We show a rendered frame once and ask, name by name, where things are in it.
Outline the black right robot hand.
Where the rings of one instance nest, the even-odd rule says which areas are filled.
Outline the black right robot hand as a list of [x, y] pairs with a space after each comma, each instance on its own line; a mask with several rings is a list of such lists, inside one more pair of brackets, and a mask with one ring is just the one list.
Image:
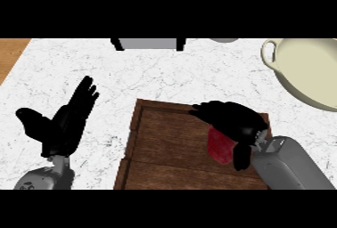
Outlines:
[[235, 102], [210, 101], [193, 105], [188, 112], [235, 142], [234, 165], [235, 170], [246, 170], [250, 166], [252, 147], [266, 139], [269, 124], [261, 114], [247, 106]]

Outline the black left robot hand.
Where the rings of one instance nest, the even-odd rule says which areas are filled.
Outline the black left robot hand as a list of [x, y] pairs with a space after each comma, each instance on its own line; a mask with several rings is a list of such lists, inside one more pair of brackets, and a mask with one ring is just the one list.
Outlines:
[[76, 152], [98, 97], [93, 79], [86, 76], [68, 104], [59, 108], [52, 119], [30, 108], [17, 110], [27, 136], [42, 143], [45, 158], [54, 155], [68, 157]]

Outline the red pear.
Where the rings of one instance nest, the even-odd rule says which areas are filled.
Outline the red pear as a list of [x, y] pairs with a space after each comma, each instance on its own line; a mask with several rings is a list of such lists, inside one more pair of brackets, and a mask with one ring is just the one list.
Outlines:
[[209, 154], [222, 165], [228, 165], [234, 160], [234, 148], [235, 141], [210, 126]]

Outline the brown wooden tray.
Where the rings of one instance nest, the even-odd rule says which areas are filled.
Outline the brown wooden tray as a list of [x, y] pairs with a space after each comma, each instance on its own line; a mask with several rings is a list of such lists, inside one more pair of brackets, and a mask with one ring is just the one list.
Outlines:
[[185, 104], [139, 99], [117, 190], [265, 190], [253, 168], [237, 171], [209, 154], [209, 124]]

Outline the grey round object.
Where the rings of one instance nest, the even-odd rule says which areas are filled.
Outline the grey round object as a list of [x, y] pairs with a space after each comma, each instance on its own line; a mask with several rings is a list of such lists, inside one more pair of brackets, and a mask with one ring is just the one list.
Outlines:
[[238, 38], [210, 38], [210, 40], [213, 40], [218, 43], [232, 43], [235, 40], [238, 40]]

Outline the grey appliance with black legs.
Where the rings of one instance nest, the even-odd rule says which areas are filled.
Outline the grey appliance with black legs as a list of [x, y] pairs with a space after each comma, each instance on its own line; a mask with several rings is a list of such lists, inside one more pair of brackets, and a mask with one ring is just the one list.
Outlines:
[[111, 43], [117, 51], [126, 49], [185, 49], [185, 38], [113, 38]]

